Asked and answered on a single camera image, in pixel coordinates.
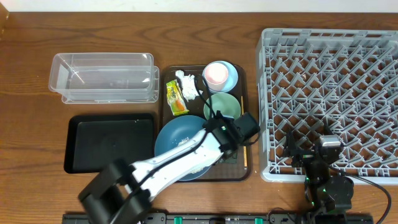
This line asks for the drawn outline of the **mint green bowl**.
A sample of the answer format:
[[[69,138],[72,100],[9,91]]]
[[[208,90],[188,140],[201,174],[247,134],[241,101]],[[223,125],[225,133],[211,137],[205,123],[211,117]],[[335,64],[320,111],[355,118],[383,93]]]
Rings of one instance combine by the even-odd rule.
[[[228,93],[211,95],[212,108],[216,113],[220,111],[223,116],[238,119],[241,116],[241,105],[238,100]]]

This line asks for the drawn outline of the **dark blue plate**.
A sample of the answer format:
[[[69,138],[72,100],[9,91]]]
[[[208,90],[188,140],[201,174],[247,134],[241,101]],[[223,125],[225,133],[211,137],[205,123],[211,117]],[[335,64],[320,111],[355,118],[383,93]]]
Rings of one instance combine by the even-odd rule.
[[[189,151],[199,142],[202,145],[188,156],[174,161],[160,171],[154,177],[160,177],[165,181],[191,181],[204,175],[211,166],[212,160],[217,159],[219,152],[215,147],[219,144],[211,133],[203,129],[205,120],[199,116],[185,115],[168,122],[161,130],[155,142],[155,157],[163,160],[173,158]],[[181,146],[178,143],[185,138],[190,140]]]

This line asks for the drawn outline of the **pile of white rice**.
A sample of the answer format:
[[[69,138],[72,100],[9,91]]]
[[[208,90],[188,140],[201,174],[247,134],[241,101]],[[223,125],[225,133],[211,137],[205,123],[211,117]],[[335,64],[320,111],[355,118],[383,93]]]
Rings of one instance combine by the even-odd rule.
[[[182,140],[178,143],[178,146],[181,146],[182,144],[185,144],[185,143],[188,142],[189,140],[190,140],[189,138],[182,139]]]

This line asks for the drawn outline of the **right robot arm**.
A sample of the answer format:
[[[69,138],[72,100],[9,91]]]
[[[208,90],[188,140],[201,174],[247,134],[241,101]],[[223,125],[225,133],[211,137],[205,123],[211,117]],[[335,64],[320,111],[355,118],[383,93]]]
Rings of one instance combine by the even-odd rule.
[[[310,149],[299,148],[289,131],[284,145],[285,157],[292,167],[305,172],[305,195],[313,208],[302,217],[302,223],[348,223],[346,211],[352,208],[353,181],[342,175],[331,175],[330,165],[339,159],[343,143],[329,129]]]

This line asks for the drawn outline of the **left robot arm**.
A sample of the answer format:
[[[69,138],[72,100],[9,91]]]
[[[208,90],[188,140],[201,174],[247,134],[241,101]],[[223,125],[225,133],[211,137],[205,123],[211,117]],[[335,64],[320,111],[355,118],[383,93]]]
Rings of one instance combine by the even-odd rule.
[[[231,157],[259,132],[250,113],[238,119],[217,113],[186,143],[166,153],[132,164],[110,163],[78,199],[90,223],[139,223],[161,191],[197,169]]]

